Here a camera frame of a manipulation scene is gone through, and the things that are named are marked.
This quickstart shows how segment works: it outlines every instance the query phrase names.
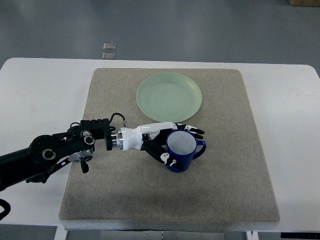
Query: table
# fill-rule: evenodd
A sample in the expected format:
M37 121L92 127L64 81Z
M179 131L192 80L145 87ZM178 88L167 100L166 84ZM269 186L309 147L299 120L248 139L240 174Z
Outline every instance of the table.
M320 79L307 65L11 58L0 70L1 154L81 120L97 68L239 70L280 213L270 231L320 231ZM11 204L2 223L60 226L69 170L46 184L21 182L0 192Z

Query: robotic arm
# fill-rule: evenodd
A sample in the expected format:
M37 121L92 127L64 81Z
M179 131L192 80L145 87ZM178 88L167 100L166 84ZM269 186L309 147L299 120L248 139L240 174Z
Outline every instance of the robotic arm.
M115 115L123 118L124 127L116 129L110 126ZM82 172L87 173L87 162L93 158L95 142L102 139L107 151L115 147L123 151L135 148L146 151L162 164L182 169L175 159L167 157L169 154L162 147L168 134L176 129L185 129L202 139L205 133L196 127L173 122L141 125L134 129L126 126L124 116L114 113L110 120L82 120L72 123L67 132L36 137L28 148L0 156L0 191L24 180L27 183L45 183L50 175L70 162L80 163Z

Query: gray felt mat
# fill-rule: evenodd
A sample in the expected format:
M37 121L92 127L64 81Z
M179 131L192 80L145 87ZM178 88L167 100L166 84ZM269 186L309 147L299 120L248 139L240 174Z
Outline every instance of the gray felt mat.
M235 69L99 68L84 119L119 112L128 127L154 123L136 102L148 77L175 72L202 91L185 123L205 130L206 152L173 173L144 151L106 151L97 141L90 171L72 164L60 218L67 229L228 232L267 229L279 212L241 73ZM112 125L122 127L121 118Z

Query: cardboard box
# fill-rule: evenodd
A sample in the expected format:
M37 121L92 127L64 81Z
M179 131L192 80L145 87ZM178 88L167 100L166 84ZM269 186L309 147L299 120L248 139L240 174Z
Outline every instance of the cardboard box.
M288 0L290 6L295 7L320 7L320 0Z

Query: white robotic hand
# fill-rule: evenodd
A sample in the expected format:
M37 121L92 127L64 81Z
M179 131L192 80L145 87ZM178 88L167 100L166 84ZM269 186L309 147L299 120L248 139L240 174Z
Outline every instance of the white robotic hand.
M166 144L168 135L178 129L189 131L197 139L203 139L202 134L205 133L197 127L174 122L152 123L134 129L122 127L117 131L118 147L124 151L132 148L146 151L158 162L182 170L183 166L162 147Z

